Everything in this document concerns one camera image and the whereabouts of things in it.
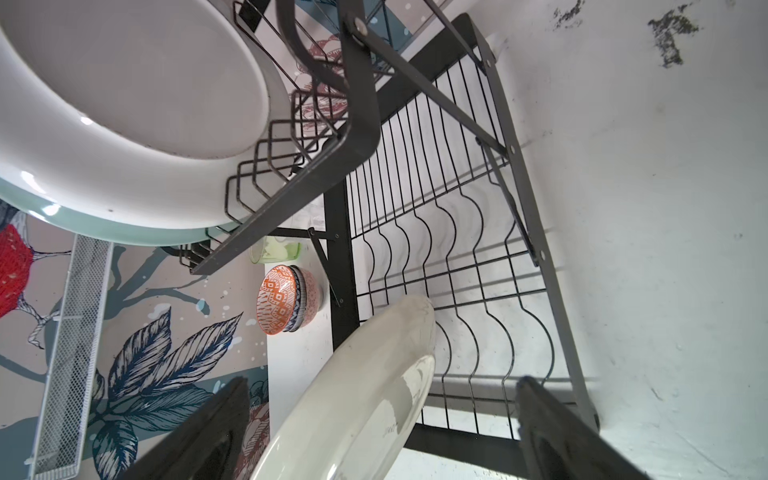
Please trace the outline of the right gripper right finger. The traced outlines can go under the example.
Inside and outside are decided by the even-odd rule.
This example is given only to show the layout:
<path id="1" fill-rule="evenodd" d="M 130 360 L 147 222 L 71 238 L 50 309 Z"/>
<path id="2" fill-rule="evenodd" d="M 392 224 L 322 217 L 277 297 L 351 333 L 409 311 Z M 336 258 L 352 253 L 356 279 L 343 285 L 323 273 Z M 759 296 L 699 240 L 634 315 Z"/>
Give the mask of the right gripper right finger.
<path id="1" fill-rule="evenodd" d="M 646 479 L 530 376 L 516 385 L 521 449 L 531 479 Z"/>

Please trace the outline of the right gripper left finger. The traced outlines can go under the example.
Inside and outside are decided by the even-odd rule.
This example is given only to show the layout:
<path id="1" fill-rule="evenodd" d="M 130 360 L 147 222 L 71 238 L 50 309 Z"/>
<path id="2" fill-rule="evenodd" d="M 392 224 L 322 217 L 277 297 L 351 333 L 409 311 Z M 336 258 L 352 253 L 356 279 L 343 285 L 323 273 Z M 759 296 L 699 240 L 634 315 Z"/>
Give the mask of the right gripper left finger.
<path id="1" fill-rule="evenodd" d="M 119 477 L 232 479 L 249 412 L 247 380 L 236 377 Z"/>

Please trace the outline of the red patterned bowl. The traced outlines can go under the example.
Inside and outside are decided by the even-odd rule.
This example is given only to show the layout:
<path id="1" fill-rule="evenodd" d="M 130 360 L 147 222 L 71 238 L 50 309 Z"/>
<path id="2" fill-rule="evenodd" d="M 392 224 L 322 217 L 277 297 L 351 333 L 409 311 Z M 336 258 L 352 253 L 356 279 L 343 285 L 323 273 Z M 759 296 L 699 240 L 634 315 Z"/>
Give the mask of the red patterned bowl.
<path id="1" fill-rule="evenodd" d="M 323 302 L 323 292 L 321 285 L 309 270 L 300 268 L 300 272 L 304 279 L 305 293 L 307 297 L 305 315 L 301 325 L 301 327 L 304 328 L 314 320 L 320 310 Z"/>

